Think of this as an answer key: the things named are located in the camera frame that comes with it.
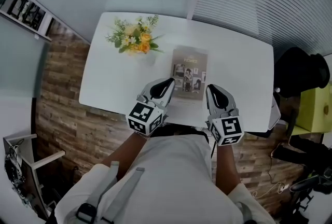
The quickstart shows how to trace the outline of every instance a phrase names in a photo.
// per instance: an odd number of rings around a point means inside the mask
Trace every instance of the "strap buckle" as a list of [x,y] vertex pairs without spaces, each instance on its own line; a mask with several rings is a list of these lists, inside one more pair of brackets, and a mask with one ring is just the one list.
[[77,219],[87,224],[93,224],[96,215],[97,215],[97,208],[88,203],[82,204],[76,212]]

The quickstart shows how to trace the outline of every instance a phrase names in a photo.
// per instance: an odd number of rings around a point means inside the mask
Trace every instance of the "window blinds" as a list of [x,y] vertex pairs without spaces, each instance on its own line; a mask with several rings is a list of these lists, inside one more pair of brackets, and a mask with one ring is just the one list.
[[298,46],[332,52],[332,0],[197,0],[193,19],[271,44],[275,56]]

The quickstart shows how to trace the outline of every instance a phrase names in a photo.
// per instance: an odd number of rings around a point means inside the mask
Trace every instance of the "person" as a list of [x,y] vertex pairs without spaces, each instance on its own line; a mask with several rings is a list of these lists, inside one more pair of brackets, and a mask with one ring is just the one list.
[[185,74],[185,81],[192,81],[192,72],[191,69],[187,68]]
[[185,65],[184,64],[177,64],[175,66],[174,76],[183,77],[184,72],[185,72]]
[[144,173],[114,221],[103,223],[245,223],[241,210],[249,208],[258,224],[275,223],[241,183],[232,147],[217,147],[216,182],[212,182],[211,148],[202,131],[180,125],[156,128],[151,138],[133,133],[111,155],[96,164],[55,208],[58,224],[86,202],[119,161],[118,182],[102,196],[98,222],[138,167]]
[[196,83],[193,85],[194,89],[200,89],[201,88],[201,80],[197,79]]

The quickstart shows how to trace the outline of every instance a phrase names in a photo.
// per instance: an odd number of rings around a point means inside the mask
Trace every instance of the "yellow flower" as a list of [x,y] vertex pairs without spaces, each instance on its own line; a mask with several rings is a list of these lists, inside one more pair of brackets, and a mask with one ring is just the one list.
[[126,50],[126,53],[129,54],[130,56],[137,54],[137,52],[133,49]]
[[137,25],[131,25],[124,29],[126,35],[132,35],[136,29],[139,29]]
[[149,42],[151,40],[151,35],[149,33],[141,33],[141,42]]
[[137,44],[132,44],[130,49],[137,52],[140,50],[140,47]]
[[139,50],[143,53],[148,53],[150,50],[150,43],[147,41],[144,41],[140,44]]

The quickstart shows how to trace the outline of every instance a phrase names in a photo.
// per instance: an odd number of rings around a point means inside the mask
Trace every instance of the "floor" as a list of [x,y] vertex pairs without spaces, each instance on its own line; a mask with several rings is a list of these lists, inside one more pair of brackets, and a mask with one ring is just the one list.
[[[74,181],[78,181],[93,165],[117,149],[131,131],[122,115],[78,102],[89,45],[58,22],[52,24],[48,36],[52,44],[36,105],[37,152],[44,157],[65,150],[62,165],[67,170],[77,166]],[[246,134],[233,147],[241,180],[250,192],[257,191],[258,197],[272,187],[267,173],[271,165],[269,154],[279,142],[286,142],[285,131],[285,125],[277,124],[268,139]],[[309,137],[320,140],[318,134]],[[212,165],[215,178],[216,153]],[[270,174],[273,182],[291,184],[302,171],[301,165],[272,160]],[[277,216],[290,198],[288,190],[277,194],[275,187],[258,201],[271,215]]]

